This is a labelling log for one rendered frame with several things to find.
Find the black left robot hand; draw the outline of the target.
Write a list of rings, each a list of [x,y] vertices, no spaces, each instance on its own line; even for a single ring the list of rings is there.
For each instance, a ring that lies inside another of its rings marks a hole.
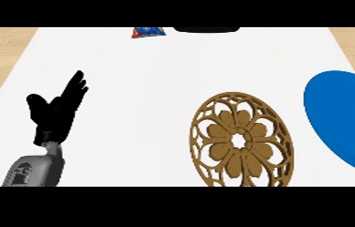
[[[33,143],[42,146],[48,142],[62,143],[67,140],[74,123],[76,112],[89,90],[83,72],[79,70],[70,80],[62,94],[52,102],[37,95],[27,96],[31,111],[31,120],[36,123],[36,134]]]

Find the brown floral cutout placemat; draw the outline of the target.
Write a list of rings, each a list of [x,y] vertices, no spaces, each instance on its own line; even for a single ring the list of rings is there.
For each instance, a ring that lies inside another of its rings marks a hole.
[[[283,187],[295,168],[292,136],[269,105],[222,93],[201,104],[190,127],[195,170],[210,186]]]

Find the blue plate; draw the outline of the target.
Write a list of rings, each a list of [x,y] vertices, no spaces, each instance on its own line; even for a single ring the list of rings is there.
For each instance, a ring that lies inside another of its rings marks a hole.
[[[315,75],[305,86],[303,106],[324,144],[355,167],[355,73],[329,70]]]

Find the blue and red snack bag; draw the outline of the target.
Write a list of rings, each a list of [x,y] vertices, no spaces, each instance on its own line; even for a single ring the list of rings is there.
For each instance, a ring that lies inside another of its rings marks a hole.
[[[133,38],[144,38],[144,37],[157,37],[164,36],[166,31],[161,27],[135,27],[133,28]]]

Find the black appliance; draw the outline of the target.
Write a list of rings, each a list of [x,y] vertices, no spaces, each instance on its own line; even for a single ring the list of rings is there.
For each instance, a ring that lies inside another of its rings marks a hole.
[[[173,27],[176,31],[187,33],[231,33],[240,27]]]

